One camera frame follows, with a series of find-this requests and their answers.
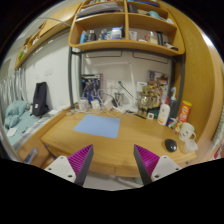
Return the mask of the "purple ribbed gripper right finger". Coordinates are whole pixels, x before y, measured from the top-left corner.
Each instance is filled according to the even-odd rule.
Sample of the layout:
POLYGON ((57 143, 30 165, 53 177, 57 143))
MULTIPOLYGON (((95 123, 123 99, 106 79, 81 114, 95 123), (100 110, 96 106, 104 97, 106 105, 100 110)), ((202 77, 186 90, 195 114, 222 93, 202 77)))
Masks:
POLYGON ((134 157, 144 185, 157 181, 181 169, 168 156, 159 157, 139 145, 134 145, 134 157))

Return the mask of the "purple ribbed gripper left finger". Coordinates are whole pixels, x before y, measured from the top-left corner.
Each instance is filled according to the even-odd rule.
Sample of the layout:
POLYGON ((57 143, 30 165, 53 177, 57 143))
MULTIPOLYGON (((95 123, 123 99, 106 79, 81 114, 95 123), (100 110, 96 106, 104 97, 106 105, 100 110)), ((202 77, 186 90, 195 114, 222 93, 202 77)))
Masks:
POLYGON ((82 186, 85 182, 92 157, 93 145, 89 145, 68 157, 59 156, 46 168, 46 171, 82 186))

